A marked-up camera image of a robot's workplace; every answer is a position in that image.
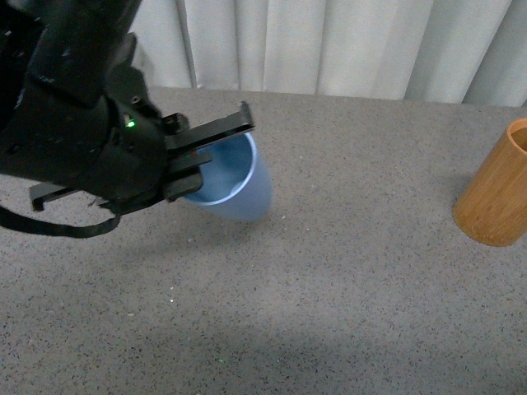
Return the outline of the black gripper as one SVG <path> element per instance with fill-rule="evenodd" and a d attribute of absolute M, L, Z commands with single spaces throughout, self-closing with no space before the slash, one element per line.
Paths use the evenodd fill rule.
<path fill-rule="evenodd" d="M 115 68 L 92 107 L 21 72 L 1 73 L 1 172 L 41 182 L 29 188 L 34 211 L 78 190 L 122 213 L 175 200 L 182 193 L 170 184 L 196 171 L 176 168 L 178 158 L 253 129 L 245 101 L 195 128 L 162 118 L 134 67 Z"/>

